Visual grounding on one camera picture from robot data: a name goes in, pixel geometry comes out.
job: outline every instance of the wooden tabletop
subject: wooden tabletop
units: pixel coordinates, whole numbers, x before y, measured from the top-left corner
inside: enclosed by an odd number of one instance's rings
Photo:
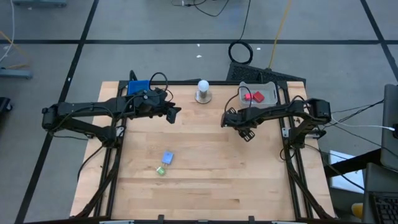
[[[115,97],[117,82],[103,82],[98,101]],[[289,95],[306,98],[302,82],[288,82]],[[156,220],[294,220],[286,164],[277,119],[253,129],[256,137],[245,142],[233,128],[221,128],[225,103],[237,86],[210,86],[213,99],[206,105],[194,99],[194,85],[172,85],[173,102],[182,108],[175,124],[165,118],[139,118],[127,122],[120,170],[113,206],[113,219]],[[239,109],[238,99],[228,107]],[[109,117],[95,117],[93,124],[106,126]],[[318,147],[317,141],[306,143]],[[85,158],[100,142],[88,141]],[[174,153],[161,177],[164,151]],[[104,153],[94,157],[82,170],[71,215],[80,212],[100,181]],[[335,216],[318,151],[301,149],[308,189],[326,212]],[[299,193],[302,217],[305,217]],[[108,192],[104,195],[104,213]]]

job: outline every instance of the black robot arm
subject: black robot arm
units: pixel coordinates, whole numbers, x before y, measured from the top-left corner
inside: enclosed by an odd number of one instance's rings
[[[166,120],[173,124],[181,108],[174,107],[175,103],[166,101],[166,97],[165,90],[156,88],[111,98],[105,102],[57,103],[42,110],[42,127],[51,133],[67,129],[89,138],[97,137],[105,147],[113,147],[118,137],[115,127],[99,127],[73,118],[106,115],[119,120],[125,117],[133,119],[166,115]]]
[[[293,147],[304,147],[305,136],[317,125],[327,124],[331,120],[330,104],[325,100],[309,99],[294,100],[289,104],[272,106],[269,108],[249,107],[236,111],[230,108],[221,117],[221,127],[232,127],[239,132],[245,140],[250,141],[254,133],[250,130],[257,125],[270,119],[284,118],[288,116],[298,116],[303,121],[297,127],[289,129],[288,145]]]

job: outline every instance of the blue object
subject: blue object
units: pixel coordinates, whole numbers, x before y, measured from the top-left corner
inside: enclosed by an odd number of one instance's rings
[[[172,152],[165,151],[163,154],[162,162],[164,164],[170,165],[172,163],[173,156],[174,156],[174,154]]]
[[[140,90],[149,90],[149,80],[129,81],[127,94],[133,95]]]

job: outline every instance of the red object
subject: red object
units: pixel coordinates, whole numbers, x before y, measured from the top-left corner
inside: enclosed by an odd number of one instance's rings
[[[252,98],[253,98],[253,94],[246,93],[246,94],[244,95],[244,100],[246,100],[246,101],[249,101],[249,100],[251,100]]]
[[[264,100],[264,96],[259,91],[257,91],[255,94],[253,94],[253,99],[257,103],[261,103]]]

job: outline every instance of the concrete floor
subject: concrete floor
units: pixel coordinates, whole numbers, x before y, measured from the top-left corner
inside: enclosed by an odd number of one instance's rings
[[[386,40],[398,39],[398,2],[367,0]],[[69,0],[66,8],[16,6],[16,39],[78,40],[93,1]],[[216,13],[224,1],[201,5]],[[166,0],[100,0],[87,39],[164,40],[237,39],[243,28],[248,1],[230,1],[217,18],[194,7],[174,7]],[[244,39],[273,39],[287,0],[252,0]],[[0,30],[11,35],[11,7],[0,1]],[[359,0],[294,1],[281,39],[377,40]],[[4,53],[0,45],[0,55]],[[21,44],[31,57],[31,80],[0,79],[0,96],[10,97],[14,110],[1,120],[0,128],[0,219],[13,223],[41,150],[45,131],[41,109],[58,101],[77,45]],[[252,44],[252,66],[265,68],[272,45]],[[398,57],[398,45],[388,46]],[[228,44],[84,45],[67,101],[95,101],[101,82],[125,80],[130,69],[141,79],[164,72],[169,80],[203,78],[225,80],[229,68]],[[247,57],[236,46],[237,58]],[[24,63],[14,49],[2,67]],[[330,101],[332,110],[377,102],[384,85],[397,83],[386,56],[377,45],[277,46],[273,70],[307,79],[311,97]],[[376,106],[349,121],[350,124],[381,124],[382,106]],[[381,142],[381,130],[348,128],[372,141]],[[86,142],[52,141],[26,222],[68,218],[76,188],[76,173]],[[375,149],[358,138],[330,128],[320,140],[330,149],[362,154]]]

